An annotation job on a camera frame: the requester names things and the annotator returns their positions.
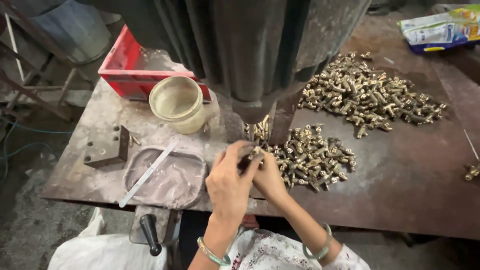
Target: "hand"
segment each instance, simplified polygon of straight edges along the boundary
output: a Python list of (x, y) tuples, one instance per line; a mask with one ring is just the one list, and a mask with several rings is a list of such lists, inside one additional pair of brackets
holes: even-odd
[(257, 170), (253, 178), (253, 184), (269, 203), (277, 204), (288, 196), (280, 170), (275, 157), (262, 150), (264, 164)]
[(247, 211), (253, 176), (264, 157), (263, 154), (257, 155), (245, 173), (238, 175), (239, 152), (246, 147), (253, 149), (252, 145), (246, 141), (237, 141), (216, 155), (212, 172), (205, 181), (213, 206), (211, 222), (231, 229), (237, 229), (240, 225)]

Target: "plastic jar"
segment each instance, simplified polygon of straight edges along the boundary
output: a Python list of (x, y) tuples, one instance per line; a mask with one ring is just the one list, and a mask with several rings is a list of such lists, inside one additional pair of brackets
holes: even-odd
[(188, 77), (174, 76), (161, 80), (150, 92), (148, 102), (153, 113), (181, 134), (199, 130), (205, 123), (203, 94)]

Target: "metal frame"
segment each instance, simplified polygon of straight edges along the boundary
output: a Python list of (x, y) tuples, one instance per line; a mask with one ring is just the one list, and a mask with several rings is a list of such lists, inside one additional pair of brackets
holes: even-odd
[[(5, 73), (0, 72), (0, 80), (4, 81), (10, 87), (14, 90), (17, 90), (18, 93), (15, 96), (13, 100), (11, 100), (6, 107), (0, 108), (0, 110), (6, 114), (10, 114), (12, 116), (17, 117), (19, 120), (23, 119), (18, 113), (13, 111), (13, 107), (17, 103), (18, 99), (20, 98), (21, 95), (25, 95), (35, 102), (37, 102), (38, 105), (42, 106), (43, 108), (50, 110), (54, 114), (58, 115), (60, 118), (65, 119), (67, 121), (70, 121), (70, 114), (58, 106), (62, 104), (63, 99), (65, 98), (69, 86), (75, 77), (75, 75), (79, 75), (83, 80), (85, 80), (89, 85), (90, 85), (90, 90), (93, 90), (94, 84), (92, 80), (88, 78), (88, 76), (83, 73), (81, 70), (79, 70), (69, 59), (68, 55), (55, 43), (53, 38), (43, 29), (37, 27), (35, 24), (33, 24), (30, 19), (25, 17), (21, 12), (19, 12), (11, 3), (9, 0), (0, 0), (5, 7), (10, 9), (21, 21), (22, 25), (26, 28), (26, 31), (37, 41), (39, 41), (43, 46), (46, 47), (48, 51), (53, 53), (57, 58), (60, 59), (61, 62), (64, 64), (68, 65), (69, 67), (72, 68), (70, 71), (67, 80), (62, 86), (29, 86), (28, 84), (30, 83), (31, 79), (33, 78), (34, 75), (39, 75), (42, 79), (45, 78), (44, 74), (42, 71), (38, 70), (36, 67), (34, 67), (32, 64), (30, 64), (25, 58), (20, 56), (18, 53), (13, 51), (10, 47), (7, 45), (0, 43), (0, 50), (3, 52), (12, 55), (16, 59), (18, 59), (23, 65), (31, 69), (30, 73), (26, 76), (25, 81), (22, 82), (22, 85), (19, 85), (18, 83), (14, 82), (13, 80), (9, 79)], [(59, 90), (61, 89), (61, 96), (60, 99), (57, 103), (56, 106), (53, 106), (41, 98), (39, 98), (33, 90), (36, 91), (52, 91), (52, 90)]]

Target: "green bangle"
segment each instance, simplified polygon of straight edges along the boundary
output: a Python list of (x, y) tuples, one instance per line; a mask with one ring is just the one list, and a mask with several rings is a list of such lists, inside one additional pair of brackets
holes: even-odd
[(225, 254), (225, 256), (223, 256), (223, 260), (222, 259), (219, 259), (217, 256), (215, 256), (215, 254), (213, 254), (213, 252), (210, 251), (210, 249), (208, 249), (208, 247), (205, 246), (204, 244), (204, 238), (203, 237), (198, 237), (197, 239), (197, 244), (198, 244), (198, 248), (202, 250), (202, 252), (208, 256), (208, 258), (218, 264), (219, 266), (229, 266), (231, 261), (230, 261), (230, 257), (228, 257), (227, 254)]
[(330, 242), (332, 241), (332, 230), (330, 229), (330, 226), (328, 226), (327, 223), (324, 223), (323, 227), (327, 231), (327, 241), (325, 242), (325, 246), (322, 247), (322, 249), (317, 254), (310, 255), (308, 254), (306, 245), (302, 243), (303, 254), (305, 255), (305, 257), (309, 259), (320, 260), (321, 258), (325, 257), (325, 255), (328, 253), (328, 247), (330, 246)]

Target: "sleeve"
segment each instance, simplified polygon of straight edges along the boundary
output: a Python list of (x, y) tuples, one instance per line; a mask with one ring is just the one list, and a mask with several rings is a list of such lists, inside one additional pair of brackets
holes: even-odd
[(323, 270), (370, 270), (370, 267), (355, 252), (343, 245), (336, 259), (325, 265)]

